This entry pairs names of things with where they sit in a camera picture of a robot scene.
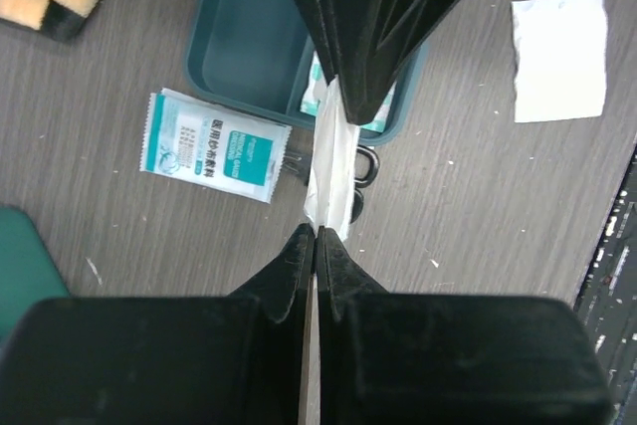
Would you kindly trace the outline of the dark teal divided tray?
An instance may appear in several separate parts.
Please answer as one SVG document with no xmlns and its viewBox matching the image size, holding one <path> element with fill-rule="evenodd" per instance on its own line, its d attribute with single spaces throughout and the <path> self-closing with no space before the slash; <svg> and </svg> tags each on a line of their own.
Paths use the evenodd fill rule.
<svg viewBox="0 0 637 425">
<path fill-rule="evenodd" d="M 311 130 L 314 45 L 294 0 L 199 0 L 184 70 L 207 101 Z"/>
</svg>

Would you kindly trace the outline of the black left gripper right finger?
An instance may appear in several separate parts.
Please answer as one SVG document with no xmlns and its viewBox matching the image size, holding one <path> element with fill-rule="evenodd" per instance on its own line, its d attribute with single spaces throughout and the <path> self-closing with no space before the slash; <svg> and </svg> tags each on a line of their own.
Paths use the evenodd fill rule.
<svg viewBox="0 0 637 425">
<path fill-rule="evenodd" d="M 606 424 L 611 394 L 572 308 L 386 291 L 318 231 L 324 424 Z"/>
</svg>

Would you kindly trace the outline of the small white gauze packet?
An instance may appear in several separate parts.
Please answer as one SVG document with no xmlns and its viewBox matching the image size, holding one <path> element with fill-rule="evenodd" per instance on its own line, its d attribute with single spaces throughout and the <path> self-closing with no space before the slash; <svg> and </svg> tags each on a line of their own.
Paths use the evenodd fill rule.
<svg viewBox="0 0 637 425">
<path fill-rule="evenodd" d="M 514 121 L 601 116 L 607 90 L 604 0 L 514 1 L 511 10 Z"/>
</svg>

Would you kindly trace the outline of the white gauze pad stack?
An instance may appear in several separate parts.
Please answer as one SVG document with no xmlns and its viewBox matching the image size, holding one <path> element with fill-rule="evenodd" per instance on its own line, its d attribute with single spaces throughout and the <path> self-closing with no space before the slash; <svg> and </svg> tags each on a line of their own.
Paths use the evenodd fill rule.
<svg viewBox="0 0 637 425">
<path fill-rule="evenodd" d="M 396 84 L 393 84 L 373 121 L 363 125 L 363 129 L 378 133 L 383 133 L 386 130 L 395 89 Z M 320 65 L 319 57 L 317 52 L 313 52 L 308 85 L 302 97 L 300 111 L 311 116 L 316 116 L 319 107 L 326 98 L 326 92 L 327 82 Z"/>
</svg>

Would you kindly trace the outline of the teal white sachet packet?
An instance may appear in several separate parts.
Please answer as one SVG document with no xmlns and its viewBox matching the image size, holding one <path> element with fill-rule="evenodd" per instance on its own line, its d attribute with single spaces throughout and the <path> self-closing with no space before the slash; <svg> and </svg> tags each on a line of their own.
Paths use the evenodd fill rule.
<svg viewBox="0 0 637 425">
<path fill-rule="evenodd" d="M 149 96 L 139 170 L 269 204 L 291 131 L 162 89 Z"/>
</svg>

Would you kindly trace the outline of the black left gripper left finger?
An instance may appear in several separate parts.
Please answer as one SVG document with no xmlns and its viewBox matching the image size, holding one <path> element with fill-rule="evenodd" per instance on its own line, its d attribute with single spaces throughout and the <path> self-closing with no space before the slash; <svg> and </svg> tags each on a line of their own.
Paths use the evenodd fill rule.
<svg viewBox="0 0 637 425">
<path fill-rule="evenodd" d="M 223 297 L 48 299 L 1 352 L 5 424 L 295 424 L 315 235 Z"/>
</svg>

